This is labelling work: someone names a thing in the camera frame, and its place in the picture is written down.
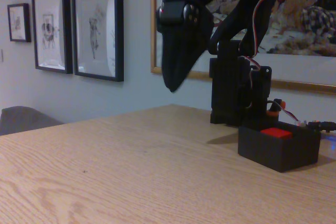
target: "wall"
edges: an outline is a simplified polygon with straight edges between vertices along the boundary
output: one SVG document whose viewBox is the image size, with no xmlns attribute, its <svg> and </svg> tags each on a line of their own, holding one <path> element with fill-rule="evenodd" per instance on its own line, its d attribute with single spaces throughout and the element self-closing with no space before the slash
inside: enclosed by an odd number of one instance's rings
<svg viewBox="0 0 336 224">
<path fill-rule="evenodd" d="M 209 82 L 187 80 L 171 94 L 161 76 L 150 73 L 150 0 L 124 0 L 124 83 L 36 70 L 33 43 L 9 42 L 7 5 L 14 3 L 31 7 L 31 0 L 0 0 L 0 109 L 25 105 L 73 122 L 170 103 L 211 108 Z M 334 97 L 276 90 L 271 98 L 285 99 L 300 119 L 336 121 Z"/>
</svg>

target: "red block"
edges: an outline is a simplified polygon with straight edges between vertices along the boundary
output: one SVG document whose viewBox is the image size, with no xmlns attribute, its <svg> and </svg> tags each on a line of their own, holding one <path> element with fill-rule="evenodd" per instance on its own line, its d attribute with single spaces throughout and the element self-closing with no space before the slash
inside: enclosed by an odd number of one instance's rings
<svg viewBox="0 0 336 224">
<path fill-rule="evenodd" d="M 284 131 L 278 128 L 269 128 L 266 130 L 262 130 L 261 131 L 264 134 L 270 135 L 270 136 L 274 136 L 274 137 L 278 137 L 278 138 L 282 138 L 282 139 L 290 139 L 293 137 L 293 134 L 289 131 Z"/>
</svg>

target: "black 3d-printed base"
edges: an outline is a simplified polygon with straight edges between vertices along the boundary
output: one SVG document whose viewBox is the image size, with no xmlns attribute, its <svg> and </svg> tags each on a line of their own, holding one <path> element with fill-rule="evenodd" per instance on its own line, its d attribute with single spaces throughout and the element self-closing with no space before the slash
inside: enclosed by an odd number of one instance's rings
<svg viewBox="0 0 336 224">
<path fill-rule="evenodd" d="M 260 131 L 276 127 L 292 132 L 281 139 Z M 314 164 L 318 161 L 321 133 L 283 122 L 246 121 L 239 128 L 238 154 L 278 172 Z"/>
</svg>

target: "painting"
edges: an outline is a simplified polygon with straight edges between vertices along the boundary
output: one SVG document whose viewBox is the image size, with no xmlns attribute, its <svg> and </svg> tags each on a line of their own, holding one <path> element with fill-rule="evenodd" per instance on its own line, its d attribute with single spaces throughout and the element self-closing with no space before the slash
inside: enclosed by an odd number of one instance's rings
<svg viewBox="0 0 336 224">
<path fill-rule="evenodd" d="M 151 71 L 161 73 L 162 35 L 156 31 L 152 2 Z M 213 0 L 207 8 L 214 16 L 213 33 L 239 0 Z M 242 39 L 242 30 L 234 39 Z M 207 51 L 196 62 L 190 78 L 211 80 Z M 255 59 L 273 69 L 274 88 L 336 93 L 336 0 L 277 0 L 269 29 Z"/>
<path fill-rule="evenodd" d="M 32 0 L 36 69 L 72 73 L 70 0 Z"/>
<path fill-rule="evenodd" d="M 213 0 L 208 5 L 216 27 L 238 2 Z M 277 0 L 259 53 L 336 57 L 336 0 Z"/>
<path fill-rule="evenodd" d="M 123 81 L 123 0 L 72 0 L 75 74 Z"/>
<path fill-rule="evenodd" d="M 31 42 L 29 5 L 8 5 L 7 9 L 10 41 Z"/>
</svg>

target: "framed picture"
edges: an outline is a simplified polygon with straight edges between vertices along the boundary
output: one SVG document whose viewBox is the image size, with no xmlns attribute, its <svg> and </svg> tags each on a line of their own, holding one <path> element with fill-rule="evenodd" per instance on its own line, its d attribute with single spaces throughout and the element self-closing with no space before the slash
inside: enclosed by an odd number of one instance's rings
<svg viewBox="0 0 336 224">
<path fill-rule="evenodd" d="M 155 11 L 162 0 L 151 0 L 151 71 L 162 73 L 162 35 L 156 31 Z M 215 28 L 235 8 L 239 0 L 213 0 Z M 242 39 L 242 30 L 233 39 Z M 189 77 L 209 80 L 207 51 Z M 266 36 L 255 57 L 272 67 L 272 87 L 336 94 L 336 0 L 277 0 Z"/>
<path fill-rule="evenodd" d="M 29 5 L 8 5 L 9 37 L 15 42 L 31 42 Z"/>
<path fill-rule="evenodd" d="M 70 0 L 31 0 L 36 69 L 72 73 Z"/>
<path fill-rule="evenodd" d="M 72 0 L 75 74 L 124 80 L 123 0 Z"/>
</svg>

